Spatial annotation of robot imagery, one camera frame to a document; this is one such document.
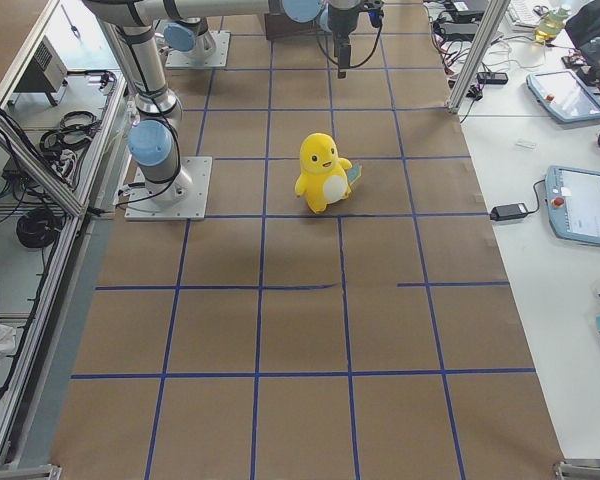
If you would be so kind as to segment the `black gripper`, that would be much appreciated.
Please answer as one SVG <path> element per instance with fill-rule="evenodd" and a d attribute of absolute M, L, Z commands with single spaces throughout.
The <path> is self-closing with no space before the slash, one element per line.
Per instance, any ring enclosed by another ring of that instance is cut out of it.
<path fill-rule="evenodd" d="M 328 1 L 328 28 L 334 41 L 334 55 L 338 68 L 359 68 L 364 65 L 375 53 L 383 28 L 384 2 L 381 0 L 329 0 Z M 350 35 L 358 26 L 358 17 L 361 13 L 369 15 L 370 23 L 377 30 L 374 47 L 368 57 L 359 64 L 351 64 Z M 346 71 L 337 71 L 338 79 L 346 78 Z"/>

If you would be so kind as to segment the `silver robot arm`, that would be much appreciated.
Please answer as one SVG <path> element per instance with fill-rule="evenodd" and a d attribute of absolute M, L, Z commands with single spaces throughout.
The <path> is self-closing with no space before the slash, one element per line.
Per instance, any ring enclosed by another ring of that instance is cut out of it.
<path fill-rule="evenodd" d="M 163 35 L 169 47 L 194 58 L 207 58 L 216 51 L 206 17 L 168 22 Z"/>
<path fill-rule="evenodd" d="M 297 23 L 326 19 L 325 30 L 332 35 L 334 55 L 326 59 L 337 67 L 340 79 L 355 68 L 351 63 L 350 35 L 358 26 L 362 13 L 371 25 L 382 30 L 382 1 L 86 1 L 86 8 L 103 27 L 113 31 L 109 41 L 114 54 L 122 60 L 123 73 L 136 89 L 136 107 L 141 115 L 170 121 L 173 110 L 181 105 L 170 90 L 159 60 L 154 23 L 168 20 L 184 25 L 209 16 L 284 14 Z"/>

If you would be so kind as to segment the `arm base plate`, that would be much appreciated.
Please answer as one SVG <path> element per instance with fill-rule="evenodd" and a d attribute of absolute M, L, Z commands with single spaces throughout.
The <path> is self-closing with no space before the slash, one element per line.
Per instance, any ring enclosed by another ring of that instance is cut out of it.
<path fill-rule="evenodd" d="M 229 31 L 207 31 L 202 35 L 186 33 L 170 25 L 164 38 L 170 51 L 166 68 L 200 70 L 224 68 L 227 64 L 231 34 Z"/>
<path fill-rule="evenodd" d="M 181 158 L 181 171 L 168 189 L 145 181 L 139 167 L 124 217 L 128 221 L 203 220 L 206 214 L 213 160 L 209 156 Z"/>

